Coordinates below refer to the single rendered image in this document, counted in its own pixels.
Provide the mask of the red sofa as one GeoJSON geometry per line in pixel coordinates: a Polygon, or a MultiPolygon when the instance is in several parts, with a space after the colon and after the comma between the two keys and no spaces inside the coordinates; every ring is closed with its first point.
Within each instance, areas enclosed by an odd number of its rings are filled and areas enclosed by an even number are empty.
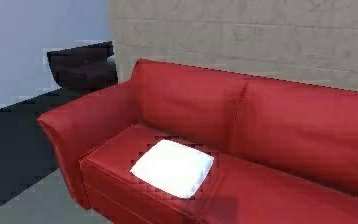
{"type": "Polygon", "coordinates": [[[141,59],[39,117],[71,197],[113,224],[358,224],[358,92],[141,59]],[[189,199],[131,173],[171,140],[213,157],[189,199]]]}

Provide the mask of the white square pillow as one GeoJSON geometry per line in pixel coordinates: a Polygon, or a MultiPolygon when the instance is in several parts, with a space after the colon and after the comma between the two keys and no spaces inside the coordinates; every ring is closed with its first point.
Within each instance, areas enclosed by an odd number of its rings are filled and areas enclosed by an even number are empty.
{"type": "Polygon", "coordinates": [[[130,172],[138,179],[181,199],[200,188],[214,157],[171,140],[160,140],[136,161],[130,172]]]}

